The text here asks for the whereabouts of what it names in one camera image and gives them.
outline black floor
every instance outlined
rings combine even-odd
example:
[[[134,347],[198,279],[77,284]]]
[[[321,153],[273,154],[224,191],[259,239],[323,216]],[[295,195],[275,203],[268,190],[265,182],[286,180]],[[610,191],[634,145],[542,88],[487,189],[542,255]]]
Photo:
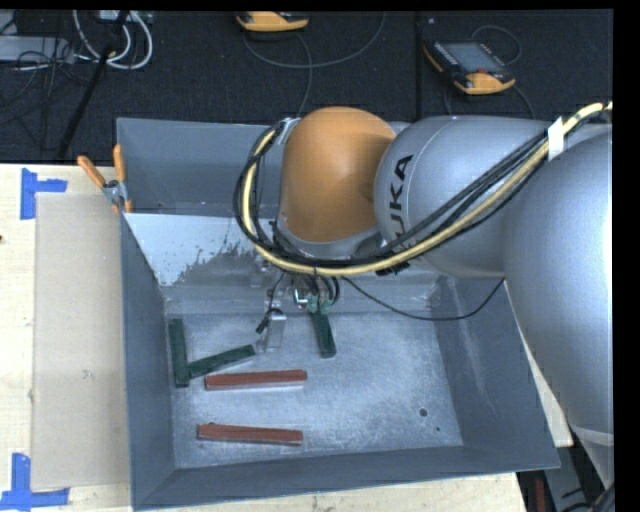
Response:
[[[80,10],[78,19],[101,50],[111,25],[92,13]],[[19,34],[58,35],[79,48],[71,11],[17,10],[15,26]],[[303,32],[270,42],[248,39],[232,12],[155,11],[150,29],[150,62],[134,71],[107,68],[66,161],[87,154],[110,164],[118,117],[271,124],[350,105],[387,121],[445,113],[551,121],[612,96],[612,9],[311,12]],[[421,50],[423,30],[483,40],[509,64],[516,86],[474,100],[451,94]],[[131,26],[131,32],[140,60],[148,45],[139,29]],[[15,63],[2,62],[0,161],[56,161],[96,66],[76,60],[18,71]]]

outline black cable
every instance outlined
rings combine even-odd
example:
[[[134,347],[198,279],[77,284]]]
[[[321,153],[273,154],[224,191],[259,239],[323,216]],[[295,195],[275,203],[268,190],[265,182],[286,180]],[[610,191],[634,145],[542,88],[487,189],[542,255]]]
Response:
[[[311,93],[311,82],[313,80],[313,58],[311,57],[311,51],[309,50],[309,46],[307,45],[305,40],[302,38],[302,36],[300,34],[296,34],[296,36],[298,37],[298,40],[300,41],[300,43],[302,43],[302,46],[304,47],[304,51],[307,54],[307,60],[309,61],[309,69],[308,69],[309,76],[307,78],[307,89],[304,93],[304,96],[302,97],[302,102],[300,103],[298,112],[296,113],[296,117],[300,117],[302,115],[302,111],[304,110],[304,106],[307,103],[307,100],[309,99],[309,94]]]
[[[588,503],[580,502],[580,503],[574,503],[573,505],[569,505],[566,508],[563,508],[560,512],[573,512],[574,510],[580,510],[580,509],[590,509],[591,505],[589,505]]]
[[[271,297],[269,298],[269,305],[267,306],[267,311],[265,312],[264,316],[262,317],[262,320],[258,324],[258,327],[256,327],[256,332],[258,334],[261,334],[262,331],[265,330],[267,325],[269,325],[269,315],[273,311],[278,311],[278,312],[282,313],[282,311],[280,309],[273,307],[273,299],[276,296],[276,289],[278,288],[278,285],[280,284],[280,281],[282,281],[282,279],[284,278],[285,274],[287,274],[287,272],[282,270],[281,274],[280,274],[280,277],[276,280],[276,282],[274,283],[273,287],[271,288]]]
[[[397,247],[398,245],[410,240],[413,236],[415,236],[418,233],[420,233],[428,225],[430,225],[433,222],[435,222],[439,217],[444,215],[444,213],[446,213],[453,206],[455,206],[459,201],[464,199],[465,196],[469,195],[474,190],[474,188],[478,187],[480,184],[485,183],[488,180],[491,180],[492,176],[496,172],[499,172],[503,167],[509,168],[510,166],[514,166],[518,162],[522,161],[524,158],[527,157],[527,155],[529,155],[533,151],[533,149],[535,149],[535,147],[537,145],[539,145],[542,141],[544,141],[545,137],[546,137],[546,131],[542,132],[538,137],[534,137],[528,143],[523,144],[520,148],[518,148],[515,151],[513,151],[510,155],[507,155],[507,157],[505,157],[501,162],[496,164],[489,171],[485,172],[485,174],[483,174],[480,178],[478,178],[473,183],[471,183],[469,186],[467,186],[465,189],[463,189],[461,192],[456,194],[456,196],[454,196],[449,201],[447,201],[447,203],[445,203],[443,206],[438,208],[435,212],[433,212],[426,219],[424,219],[423,221],[418,223],[416,226],[414,226],[414,228],[409,230],[407,233],[403,234],[401,237],[398,237],[398,238],[394,239],[393,241],[389,242],[389,244],[387,244],[385,247],[383,247],[383,248],[381,248],[381,249],[379,249],[377,251],[374,251],[371,255],[368,255],[367,257],[349,260],[349,264],[350,265],[356,265],[356,264],[360,264],[360,263],[368,264],[368,263],[377,261],[377,259],[379,257],[383,258],[383,257],[387,257],[387,256],[393,254],[391,252],[392,248]],[[265,146],[265,148],[263,148],[263,151],[259,155],[256,155],[253,159],[250,159],[250,161],[247,163],[247,165],[245,167],[245,170],[243,171],[243,173],[241,174],[240,178],[238,179],[238,182],[236,183],[236,190],[235,190],[235,195],[234,195],[234,208],[236,210],[236,219],[238,220],[238,223],[240,224],[241,228],[243,228],[243,231],[245,232],[245,234],[247,234],[247,236],[249,236],[249,238],[254,243],[257,243],[257,245],[261,246],[265,250],[275,252],[276,254],[279,254],[280,256],[287,257],[287,258],[289,258],[289,259],[291,259],[293,261],[296,261],[296,262],[299,262],[299,263],[303,263],[303,264],[308,264],[308,263],[312,262],[312,264],[321,264],[321,265],[326,265],[326,266],[332,266],[332,265],[333,266],[337,266],[338,263],[336,263],[336,261],[334,261],[334,260],[324,261],[324,260],[318,260],[318,259],[310,259],[310,258],[308,258],[306,256],[301,256],[299,254],[293,254],[293,253],[289,253],[289,252],[282,253],[282,252],[278,251],[277,249],[275,249],[275,247],[272,244],[265,243],[266,240],[259,239],[258,237],[255,237],[255,236],[251,235],[248,232],[248,230],[245,229],[244,223],[242,222],[242,218],[241,218],[241,215],[240,215],[239,203],[238,203],[239,197],[240,197],[240,188],[241,188],[242,183],[244,182],[244,178],[246,177],[246,173],[247,173],[248,169],[251,167],[251,165],[255,161],[259,160],[262,157],[262,155],[267,151],[267,149],[268,149],[268,147]]]
[[[331,280],[333,281],[334,286],[333,302],[335,303],[338,302],[338,299],[340,298],[340,282],[336,277],[332,277]]]
[[[9,21],[7,21],[4,25],[2,25],[2,27],[0,27],[0,35],[4,34],[4,31],[7,30],[11,25],[15,25],[17,11],[17,9],[14,9]]]
[[[347,61],[357,57],[358,55],[363,53],[367,48],[369,48],[369,46],[371,46],[374,43],[374,41],[378,38],[378,36],[380,35],[380,32],[382,32],[382,27],[384,26],[386,15],[387,15],[386,12],[382,13],[382,17],[380,18],[380,25],[378,26],[378,29],[376,30],[376,32],[373,35],[373,37],[369,40],[369,42],[367,44],[365,44],[362,48],[360,48],[358,51],[352,53],[351,55],[347,55],[346,57],[341,57],[340,59],[331,60],[331,61],[327,61],[327,62],[318,62],[316,64],[288,64],[286,62],[278,62],[278,61],[271,60],[271,59],[268,59],[268,58],[260,55],[253,48],[251,48],[251,46],[249,45],[249,42],[248,42],[248,37],[244,37],[243,41],[244,41],[244,45],[247,47],[249,52],[251,52],[255,57],[257,57],[261,61],[266,62],[267,64],[271,64],[273,66],[279,66],[279,67],[289,68],[289,69],[309,69],[309,68],[314,68],[315,69],[315,68],[321,68],[321,67],[326,67],[326,66],[334,66],[336,64],[342,64],[343,62],[347,62]]]
[[[119,30],[124,26],[127,16],[129,16],[128,9],[123,9],[118,12],[118,17],[116,18],[114,26],[112,27],[112,30],[110,32],[110,40],[102,50],[100,62],[98,62],[98,65],[93,75],[91,76],[91,80],[89,81],[89,85],[85,89],[85,92],[82,98],[80,99],[80,103],[77,106],[73,116],[71,117],[71,121],[69,122],[69,125],[67,126],[67,129],[65,130],[64,134],[62,135],[62,138],[60,139],[58,152],[56,154],[56,160],[64,159],[67,149],[69,149],[69,146],[71,145],[71,140],[75,135],[78,125],[80,124],[80,119],[82,118],[82,115],[84,114],[87,104],[89,103],[89,100],[93,95],[93,91],[95,90],[96,86],[98,85],[98,82],[100,81],[100,78],[102,77],[102,74],[105,71],[107,60],[109,59],[109,55],[111,54],[115,46],[115,41],[117,40],[117,34]]]
[[[511,39],[513,39],[513,42],[516,44],[516,48],[517,48],[516,56],[510,61],[505,63],[507,66],[510,66],[522,56],[522,46],[520,45],[520,41],[518,41],[518,38],[514,36],[511,32],[509,32],[507,29],[499,27],[497,25],[483,25],[481,27],[478,27],[471,34],[471,38],[474,39],[478,35],[478,33],[483,30],[497,30],[499,32],[507,34]]]
[[[489,293],[487,298],[484,299],[482,301],[482,303],[477,308],[475,308],[473,311],[471,311],[469,313],[466,313],[466,314],[460,315],[460,316],[453,316],[453,317],[426,317],[426,316],[420,316],[420,315],[413,315],[411,313],[407,313],[406,311],[402,311],[400,309],[397,309],[397,308],[391,306],[390,304],[387,304],[386,302],[383,302],[382,300],[378,299],[377,297],[371,295],[370,293],[366,292],[365,290],[360,288],[356,283],[354,283],[348,277],[344,277],[343,276],[342,279],[344,279],[347,283],[349,283],[351,286],[353,286],[362,295],[364,295],[368,299],[371,299],[376,304],[379,304],[380,306],[388,309],[389,311],[392,311],[392,312],[397,313],[399,315],[405,316],[407,318],[413,318],[415,320],[426,320],[426,321],[429,321],[429,322],[451,322],[451,321],[457,321],[457,320],[464,320],[465,318],[469,318],[469,317],[475,315],[483,307],[485,307],[487,305],[487,303],[493,298],[493,296],[496,294],[496,292],[500,289],[500,287],[504,283],[504,278],[500,279],[500,281],[498,282],[496,287],[491,291],[491,293]]]
[[[590,117],[591,116],[588,116],[587,118],[581,119],[566,134],[566,136],[570,135],[575,130],[577,130],[580,126],[582,126],[584,123],[586,123],[587,120]],[[347,267],[347,266],[354,266],[354,265],[357,265],[357,264],[370,264],[370,263],[375,263],[376,261],[379,261],[381,258],[387,258],[389,256],[392,256],[394,253],[390,251],[391,247],[397,246],[400,243],[404,243],[404,242],[408,241],[411,237],[414,237],[417,234],[419,234],[422,230],[424,230],[430,224],[435,222],[435,220],[437,220],[442,215],[444,215],[444,213],[449,211],[451,208],[453,208],[460,201],[463,201],[465,199],[465,197],[467,198],[467,201],[465,201],[465,203],[466,203],[465,207],[469,207],[473,202],[475,202],[475,200],[477,198],[480,197],[480,195],[482,193],[484,193],[484,191],[488,190],[488,188],[490,186],[495,184],[497,181],[502,179],[504,176],[506,176],[510,172],[515,171],[516,169],[518,169],[547,140],[546,130],[544,130],[538,136],[533,137],[528,142],[524,143],[519,148],[517,148],[515,151],[512,151],[501,162],[496,164],[489,171],[487,171],[485,174],[483,174],[480,178],[478,178],[472,184],[467,186],[463,191],[461,191],[460,193],[456,194],[456,196],[454,196],[447,203],[445,203],[445,205],[443,205],[441,208],[439,208],[438,210],[433,212],[430,216],[428,216],[423,221],[421,221],[418,224],[416,224],[416,226],[414,226],[411,230],[409,230],[408,232],[403,234],[401,237],[398,237],[395,240],[391,241],[386,246],[381,247],[381,248],[373,251],[372,253],[369,253],[366,257],[352,258],[352,259],[348,260],[347,262],[344,262],[344,261],[336,261],[336,260],[328,260],[327,261],[327,260],[322,260],[322,259],[317,259],[317,258],[309,258],[306,255],[288,251],[288,250],[285,249],[285,247],[282,244],[278,243],[277,240],[274,240],[272,242],[272,241],[268,240],[268,238],[266,238],[266,236],[260,237],[260,236],[253,235],[252,233],[249,232],[247,226],[244,225],[242,216],[240,214],[240,204],[239,204],[240,191],[241,191],[242,185],[244,183],[244,180],[246,179],[246,175],[247,175],[249,169],[251,168],[251,166],[254,163],[258,162],[264,156],[266,151],[268,151],[268,149],[270,147],[270,144],[273,143],[273,140],[277,137],[277,134],[279,134],[279,131],[282,129],[284,124],[281,122],[279,125],[276,125],[276,126],[277,126],[276,127],[276,134],[274,134],[272,136],[272,139],[271,139],[270,143],[269,144],[265,144],[264,147],[262,148],[262,150],[260,152],[258,152],[258,154],[254,154],[254,156],[249,159],[249,161],[247,162],[247,164],[245,166],[245,169],[241,173],[240,178],[238,179],[238,181],[236,183],[236,188],[235,188],[235,191],[234,191],[234,202],[233,202],[234,211],[235,211],[235,214],[236,214],[236,220],[238,221],[238,224],[240,225],[240,227],[243,230],[243,232],[245,233],[245,235],[254,244],[256,244],[259,247],[262,247],[264,250],[272,252],[273,254],[275,254],[275,255],[277,255],[277,256],[279,256],[281,258],[287,258],[290,261],[293,261],[293,262],[296,262],[296,263],[301,263],[301,264],[306,264],[306,265],[314,265],[314,266],[322,265],[322,266],[326,266],[326,267],[330,267],[330,268],[344,268],[344,267]],[[514,189],[511,190],[508,193],[506,198],[503,198],[501,200],[501,202],[497,206],[494,206],[491,212],[489,212],[483,218],[481,218],[480,220],[477,220],[473,224],[461,229],[459,232],[454,234],[452,237],[449,237],[448,239],[441,241],[440,243],[438,243],[434,247],[431,247],[429,249],[429,251],[431,251],[431,250],[439,247],[440,245],[442,245],[442,244],[444,244],[444,243],[446,243],[446,242],[448,242],[448,241],[450,241],[450,240],[462,235],[466,231],[469,231],[470,229],[475,228],[476,226],[478,226],[482,222],[485,222],[487,219],[489,219],[492,215],[495,215],[495,213],[497,211],[502,209],[513,197],[515,197],[515,195],[524,187],[524,185],[528,182],[528,180],[533,176],[534,172],[536,172],[537,169],[539,169],[542,166],[542,164],[543,164],[543,162],[538,162],[538,164],[536,165],[536,168],[534,168],[518,185],[516,185],[514,187]],[[253,211],[251,204],[249,205],[249,209],[250,209],[250,211]],[[438,234],[439,232],[441,232],[443,229],[446,228],[446,226],[451,225],[451,223],[453,223],[457,218],[459,218],[460,215],[463,214],[463,211],[464,211],[464,208],[459,206],[452,214],[449,215],[449,217],[447,219],[445,219],[443,221],[443,223],[440,226],[438,226],[438,228],[433,230],[429,235],[427,235],[425,237],[422,237],[422,239],[426,239],[428,237],[434,236],[434,235]]]

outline electronic device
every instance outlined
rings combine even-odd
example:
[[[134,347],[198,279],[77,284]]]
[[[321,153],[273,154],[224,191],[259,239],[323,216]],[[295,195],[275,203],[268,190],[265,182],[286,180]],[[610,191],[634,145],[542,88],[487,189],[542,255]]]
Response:
[[[429,62],[465,94],[495,94],[515,83],[504,62],[479,41],[423,38],[423,50]]]
[[[301,12],[238,11],[236,20],[249,32],[289,32],[306,27],[309,16]]]

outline wooden stick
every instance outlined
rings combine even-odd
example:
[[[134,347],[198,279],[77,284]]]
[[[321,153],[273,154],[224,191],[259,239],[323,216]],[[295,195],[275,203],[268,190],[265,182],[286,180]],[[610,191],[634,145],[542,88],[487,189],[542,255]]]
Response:
[[[302,432],[283,428],[246,427],[204,423],[198,425],[198,439],[233,443],[284,444],[300,446]]]
[[[304,370],[276,370],[250,373],[220,373],[207,375],[204,387],[207,391],[224,389],[249,389],[272,386],[299,386],[307,380]]]

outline white cable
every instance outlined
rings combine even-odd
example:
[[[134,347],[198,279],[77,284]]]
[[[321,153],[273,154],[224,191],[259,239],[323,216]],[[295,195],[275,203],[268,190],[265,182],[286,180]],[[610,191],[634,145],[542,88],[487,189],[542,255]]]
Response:
[[[80,35],[80,39],[82,40],[82,43],[84,44],[84,46],[87,48],[87,50],[89,50],[89,52],[96,58],[96,59],[100,59],[100,54],[95,50],[95,48],[93,48],[93,46],[91,46],[91,44],[89,43],[87,37],[85,36],[84,32],[82,31],[82,28],[80,27],[80,20],[78,19],[78,11],[76,9],[72,10],[72,14],[73,14],[73,20],[76,26],[76,30],[78,31],[78,34]],[[122,59],[131,49],[131,34],[129,33],[129,30],[127,29],[126,26],[123,25],[123,30],[125,32],[125,35],[127,37],[127,45],[126,48],[124,49],[123,52],[121,52],[119,55],[116,55],[115,57],[112,57],[110,59],[107,59],[107,65],[115,68],[115,69],[122,69],[122,70],[134,70],[134,69],[140,69],[143,66],[146,66],[147,63],[151,60],[151,55],[153,54],[153,38],[151,36],[151,31],[149,30],[149,27],[147,26],[147,24],[142,20],[142,18],[140,17],[140,15],[135,12],[135,11],[131,11],[129,13],[129,15],[131,16],[131,18],[140,25],[140,27],[142,28],[145,37],[147,39],[147,53],[144,56],[144,58],[136,63],[136,64],[119,64],[118,60]],[[76,55],[76,57],[81,58],[81,59],[85,59],[85,60],[92,60],[93,62],[96,62],[96,60],[91,59],[90,57],[87,57],[85,55]]]
[[[96,51],[96,49],[93,46],[91,46],[91,44],[89,43],[89,40],[87,39],[87,36],[83,32],[82,27],[80,26],[80,19],[78,18],[78,10],[73,9],[71,11],[71,14],[73,16],[73,22],[76,26],[76,30],[78,31],[78,35],[82,40],[82,44],[85,46],[87,50],[89,50],[89,52],[91,53],[91,55],[95,57],[95,59],[92,59],[91,57],[87,57],[86,55],[79,55],[79,54],[76,55],[76,57],[79,59],[90,60],[92,62],[98,62],[100,60],[100,54]],[[108,59],[107,64],[109,62],[120,60],[127,53],[129,53],[129,50],[131,49],[131,34],[129,33],[129,29],[125,25],[123,25],[122,30],[124,31],[125,36],[127,37],[127,45],[125,49],[122,51],[122,53],[120,53],[120,55],[116,55],[115,57],[111,57],[110,59]]]

